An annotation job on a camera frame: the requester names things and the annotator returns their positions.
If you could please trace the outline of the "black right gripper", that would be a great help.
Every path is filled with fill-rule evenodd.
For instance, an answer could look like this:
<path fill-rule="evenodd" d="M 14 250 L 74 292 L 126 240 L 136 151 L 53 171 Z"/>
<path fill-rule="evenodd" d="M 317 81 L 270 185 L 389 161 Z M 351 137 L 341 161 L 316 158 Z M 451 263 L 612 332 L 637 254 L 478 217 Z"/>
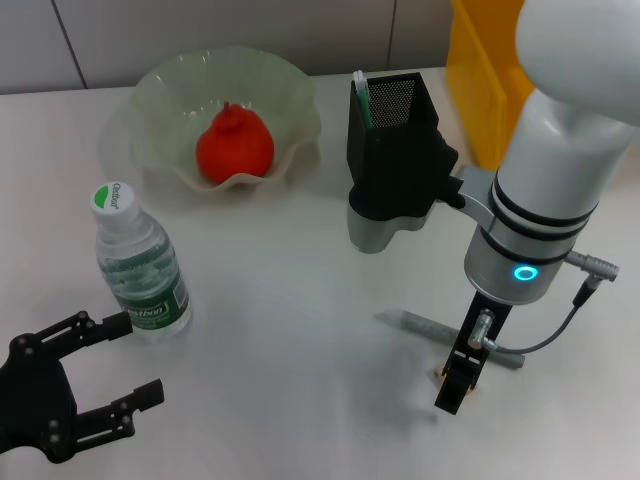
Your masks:
<path fill-rule="evenodd" d="M 475 293 L 451 349 L 451 359 L 436 369 L 440 381 L 437 408 L 456 415 L 467 393 L 475 391 L 489 357 L 482 340 L 497 338 L 511 310 L 511 305 Z"/>

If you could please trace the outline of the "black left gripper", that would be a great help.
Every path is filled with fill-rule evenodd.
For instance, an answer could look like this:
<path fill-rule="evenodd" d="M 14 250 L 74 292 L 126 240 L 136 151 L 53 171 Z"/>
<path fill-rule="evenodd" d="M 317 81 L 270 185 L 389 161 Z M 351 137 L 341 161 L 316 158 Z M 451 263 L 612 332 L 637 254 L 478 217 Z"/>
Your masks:
<path fill-rule="evenodd" d="M 75 446 L 102 446 L 135 434 L 133 413 L 164 402 L 160 379 L 131 394 L 76 416 L 77 407 L 60 359 L 80 348 L 133 332 L 130 316 L 119 312 L 96 322 L 86 311 L 11 341 L 1 367 L 1 451 L 39 450 L 54 464 L 73 455 Z"/>

